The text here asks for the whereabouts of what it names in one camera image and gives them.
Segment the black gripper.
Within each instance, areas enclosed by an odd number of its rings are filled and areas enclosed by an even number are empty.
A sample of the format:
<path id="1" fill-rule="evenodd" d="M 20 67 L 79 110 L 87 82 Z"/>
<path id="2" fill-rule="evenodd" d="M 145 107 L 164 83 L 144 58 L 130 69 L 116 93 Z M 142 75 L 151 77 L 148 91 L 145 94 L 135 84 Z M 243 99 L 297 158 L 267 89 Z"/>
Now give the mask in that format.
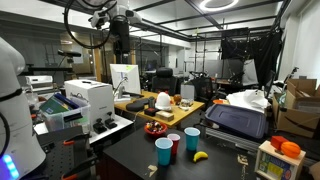
<path id="1" fill-rule="evenodd" d="M 116 54 L 130 52 L 129 21 L 124 15 L 116 15 L 111 21 L 111 34 L 116 38 L 114 50 Z"/>

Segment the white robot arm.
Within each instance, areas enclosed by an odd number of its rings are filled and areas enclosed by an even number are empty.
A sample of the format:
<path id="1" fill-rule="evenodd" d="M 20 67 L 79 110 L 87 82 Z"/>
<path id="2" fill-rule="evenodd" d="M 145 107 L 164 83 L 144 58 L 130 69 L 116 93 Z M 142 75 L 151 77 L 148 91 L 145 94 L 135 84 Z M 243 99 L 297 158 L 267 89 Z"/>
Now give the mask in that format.
<path id="1" fill-rule="evenodd" d="M 38 135 L 19 82 L 23 55 L 0 37 L 1 180 L 84 180 L 87 135 L 71 127 Z"/>

